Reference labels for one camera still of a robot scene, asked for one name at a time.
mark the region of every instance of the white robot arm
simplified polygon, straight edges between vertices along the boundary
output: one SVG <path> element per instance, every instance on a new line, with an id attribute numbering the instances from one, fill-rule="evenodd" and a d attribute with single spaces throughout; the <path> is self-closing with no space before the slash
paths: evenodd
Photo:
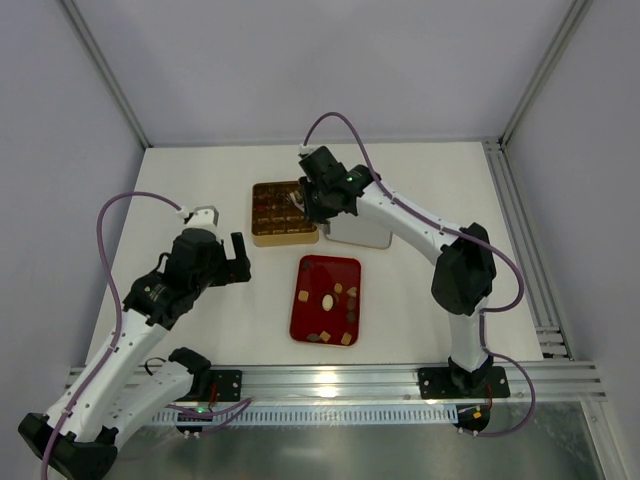
<path id="1" fill-rule="evenodd" d="M 151 349 L 191 310 L 208 287 L 251 278 L 241 233 L 231 234 L 236 258 L 228 260 L 216 234 L 218 212 L 201 207 L 186 215 L 164 271 L 158 266 L 133 283 L 124 299 L 120 338 L 107 337 L 74 384 L 44 415 L 30 413 L 18 427 L 32 451 L 43 458 L 60 418 L 66 414 L 49 464 L 69 479 L 100 479 L 131 435 L 167 404 L 186 396 L 200 398 L 212 385 L 211 363 L 186 349 L 175 350 L 162 368 L 133 392 L 123 388 Z M 104 361 L 105 352 L 112 350 Z M 87 377 L 90 383 L 69 407 Z"/>
<path id="2" fill-rule="evenodd" d="M 479 312 L 491 293 L 496 269 L 490 252 L 448 232 L 459 231 L 488 243 L 486 230 L 475 223 L 462 228 L 443 220 L 382 182 L 392 194 L 389 198 L 374 182 L 368 167 L 358 165 L 347 171 L 325 146 L 304 147 L 301 157 L 300 166 L 306 177 L 300 179 L 300 184 L 309 221 L 326 223 L 343 212 L 363 216 L 405 240 L 435 266 L 431 293 L 449 314 L 452 381 L 463 393 L 473 390 L 493 363 L 480 344 L 478 331 Z M 438 228 L 399 208 L 399 202 Z"/>
<path id="3" fill-rule="evenodd" d="M 443 220 L 405 199 L 396 193 L 391 186 L 386 185 L 386 187 L 389 191 L 394 192 L 396 199 L 431 218 L 434 222 L 452 230 L 460 229 L 459 225 Z M 443 253 L 443 248 L 450 247 L 458 240 L 455 235 L 425 225 L 408 212 L 399 209 L 375 183 L 366 187 L 362 197 L 357 198 L 356 208 L 358 215 L 369 218 L 392 231 L 422 253 L 434 267 Z M 485 305 L 486 297 L 480 299 L 471 315 L 448 312 L 451 330 L 451 360 L 468 372 L 480 368 L 488 357 L 480 345 L 478 336 L 480 322 L 478 312 Z"/>

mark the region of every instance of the purple cable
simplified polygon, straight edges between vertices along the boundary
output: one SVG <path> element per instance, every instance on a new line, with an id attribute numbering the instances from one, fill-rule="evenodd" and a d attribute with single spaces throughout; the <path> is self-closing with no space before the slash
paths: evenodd
<path id="1" fill-rule="evenodd" d="M 113 276 L 111 275 L 111 267 L 109 266 L 109 260 L 107 260 L 107 254 L 106 254 L 105 249 L 104 249 L 104 239 L 102 238 L 102 221 L 104 220 L 105 213 L 107 212 L 108 208 L 112 204 L 114 204 L 115 202 L 117 202 L 118 200 L 120 200 L 122 198 L 127 198 L 127 197 L 150 197 L 150 198 L 155 198 L 155 199 L 160 200 L 162 202 L 168 203 L 169 205 L 171 205 L 176 210 L 180 210 L 180 206 L 177 203 L 175 203 L 175 202 L 173 202 L 173 201 L 169 200 L 168 198 L 165 198 L 165 197 L 163 197 L 161 195 L 157 195 L 155 193 L 148 193 L 148 192 L 126 192 L 126 193 L 121 193 L 121 194 L 116 195 L 115 197 L 112 197 L 111 199 L 109 199 L 107 201 L 107 203 L 105 203 L 102 206 L 102 209 L 100 210 L 100 213 L 98 214 L 98 221 L 97 221 L 97 224 L 96 224 L 96 235 L 98 237 L 98 252 L 100 254 L 100 263 L 102 263 L 102 269 L 104 270 L 104 273 L 107 276 L 107 284 L 109 285 L 109 290 L 111 290 L 111 295 L 113 296 L 113 301 L 114 301 L 114 303 L 116 305 L 116 328 L 115 328 L 115 333 L 113 335 L 113 338 L 111 339 L 111 343 L 109 344 L 109 346 L 112 347 L 112 348 L 107 349 L 102 354 L 102 358 L 100 358 L 100 360 L 98 361 L 96 366 L 93 368 L 93 370 L 91 370 L 89 375 L 87 375 L 87 378 L 84 379 L 84 381 L 80 384 L 80 386 L 78 387 L 76 392 L 71 396 L 71 398 L 69 399 L 69 403 L 67 403 L 67 405 L 64 407 L 64 413 L 62 413 L 62 415 L 60 415 L 60 418 L 58 419 L 58 422 L 56 423 L 56 425 L 55 425 L 55 427 L 53 429 L 53 432 L 51 432 L 51 436 L 49 437 L 49 441 L 47 442 L 47 446 L 44 449 L 44 454 L 42 455 L 42 465 L 40 467 L 40 477 L 41 477 L 42 480 L 47 480 L 48 479 L 47 469 L 49 467 L 49 459 L 51 458 L 51 452 L 53 451 L 53 447 L 55 445 L 55 440 L 58 437 L 58 434 L 60 433 L 60 430 L 62 430 L 62 426 L 64 425 L 64 422 L 67 420 L 67 418 L 69 418 L 69 412 L 71 412 L 71 409 L 75 406 L 76 402 L 78 401 L 78 398 L 80 398 L 82 393 L 85 391 L 85 389 L 89 386 L 91 381 L 98 374 L 100 369 L 107 362 L 107 360 L 111 356 L 111 353 L 113 352 L 113 350 L 115 350 L 115 348 L 116 348 L 116 346 L 118 344 L 118 340 L 120 339 L 120 332 L 122 330 L 122 310 L 121 310 L 121 306 L 120 306 L 120 296 L 118 295 L 118 290 L 116 289 L 116 284 L 115 284 L 115 282 L 113 280 Z"/>
<path id="2" fill-rule="evenodd" d="M 224 412 L 228 412 L 230 409 L 235 409 L 237 407 L 239 407 L 240 405 L 242 405 L 242 408 L 240 408 L 240 410 L 238 410 L 236 413 L 234 413 L 233 415 L 231 415 L 229 418 L 227 418 L 224 422 L 222 422 L 220 425 L 216 425 L 215 427 L 211 427 L 208 430 L 203 431 L 200 434 L 200 437 L 204 437 L 205 435 L 210 435 L 212 433 L 215 432 L 219 432 L 220 430 L 222 430 L 223 428 L 227 427 L 231 422 L 233 422 L 236 418 L 238 418 L 240 415 L 242 415 L 242 412 L 244 412 L 248 407 L 249 404 L 251 403 L 251 399 L 250 398 L 246 398 L 240 402 L 238 402 L 237 404 L 235 404 L 233 407 L 230 407 L 226 410 L 224 410 Z M 214 414 L 222 414 L 223 410 L 220 410 L 218 412 L 214 412 Z M 158 450 L 160 450 L 161 448 L 165 447 L 166 445 L 169 445 L 170 443 L 173 443 L 176 440 L 180 440 L 183 437 L 170 437 L 167 438 L 166 440 L 163 440 L 162 442 L 154 445 L 153 447 L 151 447 L 149 450 L 147 450 L 144 453 L 141 453 L 139 455 L 134 455 L 133 457 L 120 457 L 118 458 L 119 461 L 122 462 L 132 462 L 132 461 L 136 461 L 136 460 L 141 460 L 145 457 L 148 457 L 150 454 L 157 452 Z"/>
<path id="3" fill-rule="evenodd" d="M 235 405 L 231 405 L 230 407 L 223 408 L 222 410 L 216 410 L 215 412 L 205 412 L 205 413 L 194 412 L 193 410 L 191 410 L 189 408 L 179 407 L 178 405 L 167 405 L 167 408 L 172 408 L 173 410 L 178 410 L 180 413 L 182 413 L 183 415 L 185 415 L 187 417 L 201 418 L 203 420 L 207 420 L 207 419 L 213 419 L 214 417 L 218 417 L 220 415 L 224 415 L 225 413 L 232 412 L 236 408 L 244 405 L 245 403 L 248 405 L 249 403 L 251 403 L 251 399 L 250 398 L 245 398 L 244 400 L 239 401 Z"/>
<path id="4" fill-rule="evenodd" d="M 529 407 L 529 411 L 527 412 L 527 414 L 524 417 L 524 419 L 518 425 L 516 425 L 515 427 L 509 428 L 509 429 L 504 430 L 502 432 L 478 433 L 477 436 L 480 436 L 480 437 L 501 437 L 503 435 L 508 435 L 510 433 L 513 433 L 513 432 L 516 432 L 516 431 L 520 430 L 522 427 L 524 427 L 527 424 L 527 422 L 529 422 L 529 420 L 533 416 L 533 412 L 535 411 L 536 393 L 535 393 L 535 388 L 533 386 L 533 382 L 531 381 L 531 378 L 529 377 L 529 375 L 527 374 L 525 369 L 522 367 L 522 365 L 520 365 L 518 362 L 516 362 L 512 358 L 507 357 L 506 355 L 502 355 L 502 354 L 499 354 L 499 353 L 491 352 L 489 350 L 489 348 L 487 347 L 486 341 L 485 341 L 485 314 L 487 312 L 499 313 L 499 312 L 506 312 L 508 310 L 511 310 L 512 308 L 515 308 L 516 305 L 518 305 L 520 303 L 520 301 L 522 300 L 522 298 L 524 297 L 524 290 L 525 290 L 524 289 L 524 277 L 522 276 L 522 273 L 520 272 L 520 269 L 518 268 L 518 266 L 515 264 L 515 262 L 513 260 L 511 260 L 505 253 L 503 253 L 502 251 L 498 250 L 493 245 L 491 245 L 491 244 L 489 244 L 487 242 L 484 242 L 484 241 L 480 240 L 479 238 L 472 237 L 471 235 L 467 235 L 466 233 L 463 233 L 463 232 L 461 232 L 459 230 L 454 230 L 452 228 L 444 227 L 444 226 L 440 225 L 439 223 L 434 222 L 430 218 L 425 217 L 420 212 L 414 210 L 409 205 L 404 203 L 402 200 L 400 200 L 398 198 L 395 198 L 393 196 L 393 194 L 389 191 L 389 189 L 387 189 L 387 187 L 384 186 L 384 184 L 380 180 L 380 177 L 378 176 L 378 174 L 376 173 L 375 169 L 373 168 L 373 164 L 371 163 L 371 159 L 369 158 L 369 153 L 367 152 L 367 149 L 365 148 L 364 143 L 362 142 L 362 139 L 360 138 L 360 134 L 358 133 L 358 131 L 356 130 L 354 125 L 351 123 L 351 121 L 347 117 L 342 115 L 341 113 L 339 113 L 339 112 L 327 112 L 324 115 L 321 115 L 313 123 L 313 125 L 311 125 L 311 128 L 309 129 L 309 132 L 307 133 L 307 136 L 304 138 L 303 145 L 307 145 L 309 143 L 309 139 L 311 138 L 311 135 L 313 134 L 313 132 L 316 129 L 316 127 L 320 124 L 320 122 L 322 122 L 327 117 L 337 117 L 337 118 L 339 118 L 340 120 L 342 120 L 344 122 L 344 124 L 349 128 L 349 130 L 351 130 L 353 138 L 355 139 L 356 143 L 358 144 L 358 147 L 360 147 L 360 152 L 362 153 L 362 157 L 364 158 L 364 161 L 367 164 L 367 167 L 369 168 L 369 171 L 371 172 L 371 176 L 373 177 L 373 181 L 376 183 L 376 185 L 382 191 L 382 193 L 387 198 L 391 199 L 392 203 L 395 203 L 400 208 L 402 208 L 404 211 L 406 211 L 407 213 L 409 213 L 413 217 L 417 218 L 418 220 L 426 223 L 430 227 L 437 228 L 438 230 L 441 230 L 444 233 L 448 233 L 450 235 L 455 235 L 456 237 L 462 238 L 462 239 L 467 240 L 469 242 L 473 242 L 473 243 L 475 243 L 477 245 L 480 245 L 481 247 L 489 250 L 491 253 L 497 255 L 498 257 L 500 257 L 500 259 L 502 259 L 502 261 L 504 261 L 509 266 L 511 271 L 513 271 L 514 275 L 516 276 L 516 280 L 518 282 L 518 294 L 516 295 L 516 298 L 511 303 L 509 303 L 507 305 L 504 305 L 502 307 L 485 307 L 482 310 L 480 310 L 480 312 L 479 312 L 479 317 L 480 317 L 480 345 L 482 346 L 482 349 L 485 351 L 485 353 L 487 353 L 487 355 L 493 355 L 494 357 L 498 357 L 498 358 L 501 358 L 503 360 L 506 360 L 507 362 L 513 364 L 518 370 L 520 370 L 520 372 L 522 372 L 522 374 L 524 375 L 527 383 L 529 384 L 529 388 L 531 390 L 531 406 Z"/>

